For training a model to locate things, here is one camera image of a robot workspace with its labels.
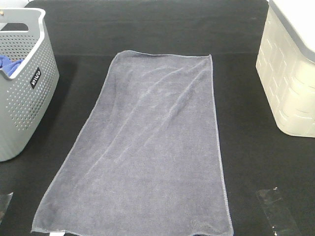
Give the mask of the left clear tape strip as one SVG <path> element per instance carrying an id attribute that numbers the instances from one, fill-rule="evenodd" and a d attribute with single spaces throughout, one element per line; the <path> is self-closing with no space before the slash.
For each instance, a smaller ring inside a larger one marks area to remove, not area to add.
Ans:
<path id="1" fill-rule="evenodd" d="M 9 194 L 0 194 L 0 224 L 6 214 L 10 201 L 12 199 L 13 192 Z"/>

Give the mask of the grey perforated laundry basket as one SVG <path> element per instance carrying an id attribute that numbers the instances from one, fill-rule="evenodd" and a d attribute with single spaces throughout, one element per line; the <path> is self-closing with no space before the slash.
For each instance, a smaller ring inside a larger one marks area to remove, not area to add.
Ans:
<path id="1" fill-rule="evenodd" d="M 45 10 L 4 8 L 1 24 L 24 24 L 26 30 L 0 32 L 0 54 L 19 65 L 0 69 L 0 160 L 19 155 L 32 137 L 53 97 L 58 80 Z"/>

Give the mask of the grey microfibre towel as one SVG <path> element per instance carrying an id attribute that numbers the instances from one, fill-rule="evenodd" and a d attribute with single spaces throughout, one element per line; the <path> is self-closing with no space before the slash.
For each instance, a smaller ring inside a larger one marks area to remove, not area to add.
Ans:
<path id="1" fill-rule="evenodd" d="M 207 56 L 116 54 L 32 231 L 231 236 Z"/>

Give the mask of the right clear tape strip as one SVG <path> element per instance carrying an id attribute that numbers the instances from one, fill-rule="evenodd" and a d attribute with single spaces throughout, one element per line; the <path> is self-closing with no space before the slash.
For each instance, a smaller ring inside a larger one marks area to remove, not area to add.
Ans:
<path id="1" fill-rule="evenodd" d="M 256 191 L 256 196 L 274 236 L 301 236 L 295 220 L 277 187 Z"/>

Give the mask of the blue towel in basket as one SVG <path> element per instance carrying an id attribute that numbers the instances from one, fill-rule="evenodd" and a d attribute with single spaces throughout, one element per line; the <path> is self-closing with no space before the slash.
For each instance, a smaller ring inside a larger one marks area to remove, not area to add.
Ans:
<path id="1" fill-rule="evenodd" d="M 10 77 L 19 65 L 23 62 L 23 59 L 11 60 L 9 57 L 0 55 L 0 69 Z"/>

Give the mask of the black table mat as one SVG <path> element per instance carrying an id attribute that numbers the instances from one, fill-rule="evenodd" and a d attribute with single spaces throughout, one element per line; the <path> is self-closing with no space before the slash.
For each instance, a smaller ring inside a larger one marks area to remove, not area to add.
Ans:
<path id="1" fill-rule="evenodd" d="M 30 236 L 39 202 L 87 120 L 113 57 L 211 55 L 221 158 L 234 233 L 271 236 L 256 196 L 277 187 L 304 236 L 315 233 L 315 141 L 278 129 L 255 63 L 265 0 L 32 0 L 45 22 L 60 79 L 24 151 L 0 165 L 12 193 L 3 236 Z"/>

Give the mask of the white plastic storage bin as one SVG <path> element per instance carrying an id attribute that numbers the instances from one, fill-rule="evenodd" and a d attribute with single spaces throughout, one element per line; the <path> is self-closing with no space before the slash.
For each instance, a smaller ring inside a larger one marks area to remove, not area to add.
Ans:
<path id="1" fill-rule="evenodd" d="M 256 69 L 277 127 L 315 136 L 315 2 L 270 0 Z"/>

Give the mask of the clear tape strip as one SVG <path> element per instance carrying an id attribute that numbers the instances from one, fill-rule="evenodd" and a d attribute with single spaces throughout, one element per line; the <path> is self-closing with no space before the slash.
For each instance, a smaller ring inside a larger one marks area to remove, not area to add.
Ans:
<path id="1" fill-rule="evenodd" d="M 0 194 L 0 224 L 6 214 L 10 201 L 12 199 L 13 192 L 9 194 Z"/>
<path id="2" fill-rule="evenodd" d="M 295 220 L 277 187 L 256 191 L 256 196 L 274 236 L 301 236 Z"/>

